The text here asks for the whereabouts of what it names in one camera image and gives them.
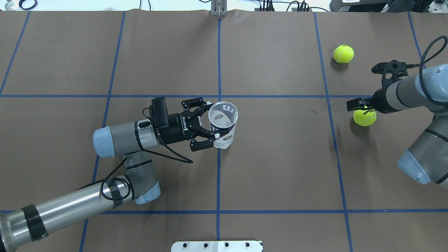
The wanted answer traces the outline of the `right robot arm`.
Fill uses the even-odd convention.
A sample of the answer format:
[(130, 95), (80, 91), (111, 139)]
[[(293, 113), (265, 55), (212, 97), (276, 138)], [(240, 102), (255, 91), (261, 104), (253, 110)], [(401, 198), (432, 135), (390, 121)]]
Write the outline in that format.
[(375, 65), (371, 71), (382, 75), (381, 87), (372, 96), (348, 101), (346, 109), (407, 115), (405, 122), (416, 121), (421, 133), (414, 134), (397, 167), (422, 185), (447, 188), (447, 64), (412, 76), (410, 68), (397, 60)]

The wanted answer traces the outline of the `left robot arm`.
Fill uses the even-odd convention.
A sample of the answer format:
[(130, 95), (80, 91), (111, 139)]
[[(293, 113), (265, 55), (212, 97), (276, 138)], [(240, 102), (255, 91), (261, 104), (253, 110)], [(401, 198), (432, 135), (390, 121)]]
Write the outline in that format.
[[(97, 158), (94, 131), (143, 118), (150, 98), (2, 97), (1, 211), (21, 211), (103, 179), (122, 157)], [(161, 196), (76, 222), (18, 252), (169, 252), (176, 241), (219, 240), (217, 149), (170, 147), (185, 164), (153, 156)]]

